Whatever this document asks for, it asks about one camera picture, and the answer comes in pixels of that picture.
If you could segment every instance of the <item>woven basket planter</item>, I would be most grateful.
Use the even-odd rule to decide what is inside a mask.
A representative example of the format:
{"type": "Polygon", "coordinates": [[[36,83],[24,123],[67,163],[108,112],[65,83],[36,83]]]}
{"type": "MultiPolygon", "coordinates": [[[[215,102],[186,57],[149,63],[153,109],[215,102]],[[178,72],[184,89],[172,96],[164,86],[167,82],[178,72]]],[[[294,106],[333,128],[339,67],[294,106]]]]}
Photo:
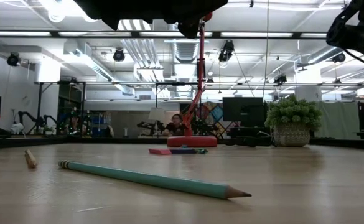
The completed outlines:
{"type": "Polygon", "coordinates": [[[273,136],[277,146],[303,147],[310,141],[309,128],[297,123],[275,126],[273,136]]]}

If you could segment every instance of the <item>teal pencil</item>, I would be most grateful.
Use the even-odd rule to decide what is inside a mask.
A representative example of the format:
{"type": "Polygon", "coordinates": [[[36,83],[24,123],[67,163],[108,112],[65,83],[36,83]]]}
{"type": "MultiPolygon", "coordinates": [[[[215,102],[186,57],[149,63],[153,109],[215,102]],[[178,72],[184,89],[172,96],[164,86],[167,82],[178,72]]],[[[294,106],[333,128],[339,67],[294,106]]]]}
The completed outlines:
{"type": "Polygon", "coordinates": [[[225,184],[212,184],[197,180],[179,179],[174,177],[164,177],[160,175],[144,174],[128,170],[82,164],[79,162],[72,162],[67,160],[60,161],[58,165],[60,167],[63,167],[64,169],[70,169],[89,174],[100,175],[103,177],[110,177],[119,180],[127,180],[139,184],[146,184],[155,187],[162,187],[165,189],[178,190],[181,192],[204,195],[220,199],[252,196],[249,193],[242,192],[225,184]]]}

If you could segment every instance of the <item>table lamp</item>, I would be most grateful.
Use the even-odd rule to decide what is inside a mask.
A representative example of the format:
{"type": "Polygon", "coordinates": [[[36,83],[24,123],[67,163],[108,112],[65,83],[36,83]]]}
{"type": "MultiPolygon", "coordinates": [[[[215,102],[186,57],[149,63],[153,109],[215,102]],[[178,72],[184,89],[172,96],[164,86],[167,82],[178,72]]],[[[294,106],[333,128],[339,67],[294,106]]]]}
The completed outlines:
{"type": "Polygon", "coordinates": [[[160,133],[158,133],[158,122],[162,122],[164,120],[164,116],[165,116],[165,112],[164,109],[162,108],[151,108],[150,110],[150,115],[149,115],[149,120],[151,121],[155,121],[155,127],[154,127],[154,135],[160,135],[160,133]]]}

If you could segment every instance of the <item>wooden table surface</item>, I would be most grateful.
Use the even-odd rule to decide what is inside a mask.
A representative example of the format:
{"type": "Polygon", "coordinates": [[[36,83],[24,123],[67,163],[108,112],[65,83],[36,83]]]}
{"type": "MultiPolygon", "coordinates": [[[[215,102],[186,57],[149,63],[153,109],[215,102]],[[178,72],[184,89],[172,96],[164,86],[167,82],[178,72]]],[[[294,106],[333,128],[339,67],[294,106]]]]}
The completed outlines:
{"type": "Polygon", "coordinates": [[[150,155],[134,144],[0,149],[0,224],[362,223],[364,151],[219,146],[150,155]],[[27,169],[24,150],[38,169],[27,169]],[[252,198],[219,200],[57,167],[58,160],[227,183],[252,198]]]}

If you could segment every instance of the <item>person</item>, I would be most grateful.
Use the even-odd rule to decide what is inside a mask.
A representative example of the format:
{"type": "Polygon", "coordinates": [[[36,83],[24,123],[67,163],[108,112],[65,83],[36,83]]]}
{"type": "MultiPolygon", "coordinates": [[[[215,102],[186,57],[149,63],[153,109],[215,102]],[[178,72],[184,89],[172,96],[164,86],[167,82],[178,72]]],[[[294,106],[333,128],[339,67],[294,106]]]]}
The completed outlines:
{"type": "Polygon", "coordinates": [[[172,121],[165,127],[165,131],[162,133],[165,136],[183,136],[185,126],[182,124],[183,119],[180,114],[172,116],[172,121]]]}

